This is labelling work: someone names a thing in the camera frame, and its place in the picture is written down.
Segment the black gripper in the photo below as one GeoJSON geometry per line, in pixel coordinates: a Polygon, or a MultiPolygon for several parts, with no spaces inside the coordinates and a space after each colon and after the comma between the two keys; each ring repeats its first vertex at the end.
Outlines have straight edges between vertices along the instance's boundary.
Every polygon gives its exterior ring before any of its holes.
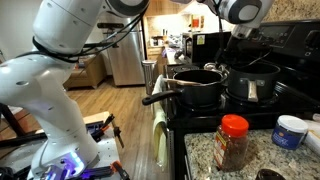
{"type": "Polygon", "coordinates": [[[267,46],[264,43],[253,41],[252,38],[257,32],[256,28],[236,25],[229,38],[226,48],[223,51],[223,59],[226,63],[237,62],[240,54],[251,54],[264,52],[267,46]]]}

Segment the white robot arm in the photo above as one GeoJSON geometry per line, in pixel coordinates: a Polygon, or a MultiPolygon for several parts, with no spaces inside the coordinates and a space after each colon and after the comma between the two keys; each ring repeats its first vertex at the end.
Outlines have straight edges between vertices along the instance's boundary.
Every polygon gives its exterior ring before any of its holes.
{"type": "Polygon", "coordinates": [[[0,102],[31,113],[47,141],[27,180],[67,180],[98,156],[78,104],[63,90],[99,15],[141,15],[150,0],[43,0],[33,24],[33,49],[0,67],[0,102]]]}

